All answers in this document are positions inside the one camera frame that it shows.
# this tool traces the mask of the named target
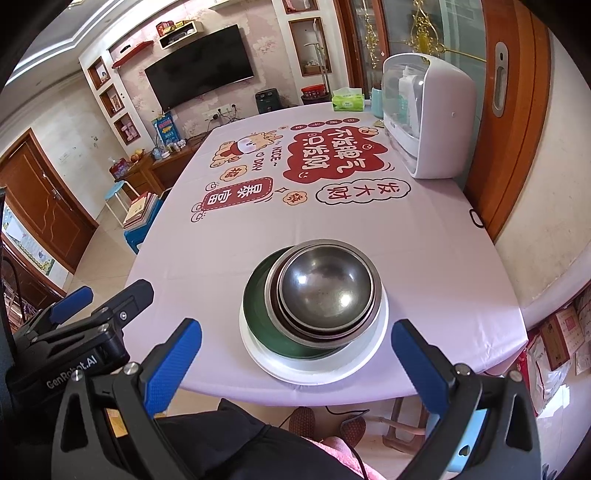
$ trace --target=stack of books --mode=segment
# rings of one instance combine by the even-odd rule
[[[126,231],[130,231],[146,225],[157,200],[158,195],[151,192],[146,192],[139,198],[136,198],[131,203],[129,212],[127,212],[127,216],[125,217],[125,220],[123,220],[123,228]]]

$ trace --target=wall shelf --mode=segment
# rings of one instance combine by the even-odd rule
[[[162,48],[170,48],[189,37],[194,37],[203,32],[205,32],[203,24],[192,20],[189,23],[184,24],[182,27],[175,28],[172,32],[168,32],[166,35],[160,37],[158,41]]]
[[[129,145],[139,138],[138,130],[136,129],[128,113],[122,115],[121,118],[116,120],[114,125],[125,145]]]
[[[322,19],[320,17],[300,18],[298,20],[289,20],[291,38],[295,47],[298,64],[300,65],[301,75],[310,77],[320,75],[320,66],[314,43],[319,43],[324,51],[327,73],[332,73],[330,58],[326,50],[326,38],[322,28]]]
[[[216,0],[215,4],[210,6],[210,10],[219,10],[220,8],[228,7],[230,5],[237,4],[242,0]]]
[[[283,0],[283,8],[290,15],[318,10],[318,4],[316,0]]]
[[[103,93],[101,93],[99,98],[111,118],[113,118],[116,113],[125,108],[114,85],[111,85]]]
[[[99,90],[106,82],[111,79],[109,72],[105,67],[105,62],[102,57],[99,57],[88,69],[88,75],[95,86],[96,90]]]
[[[117,60],[116,62],[114,62],[113,66],[111,68],[118,69],[123,64],[125,64],[127,61],[129,61],[130,59],[132,59],[133,57],[135,57],[140,51],[142,51],[144,48],[146,48],[146,47],[148,47],[150,45],[154,45],[154,40],[148,40],[148,41],[143,41],[141,43],[138,43],[132,49],[127,50],[125,52],[125,54],[119,60]]]

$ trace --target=green tissue box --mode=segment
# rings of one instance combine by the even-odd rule
[[[363,112],[365,98],[361,88],[340,88],[333,92],[333,110],[335,112]]]

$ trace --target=black tv screen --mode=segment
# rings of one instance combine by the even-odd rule
[[[164,112],[253,76],[238,25],[191,42],[150,65],[145,72]]]

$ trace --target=pink tablecloth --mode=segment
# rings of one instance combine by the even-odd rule
[[[486,231],[451,180],[414,180],[366,112],[301,106],[212,132],[156,218],[129,275],[154,304],[125,329],[141,361],[185,317],[203,347],[182,387],[267,405],[335,405],[412,394],[389,342],[357,373],[319,387],[276,380],[245,350],[244,286],[270,253],[315,238],[361,249],[388,293],[390,323],[409,318],[452,362],[476,371],[526,341],[515,294]]]

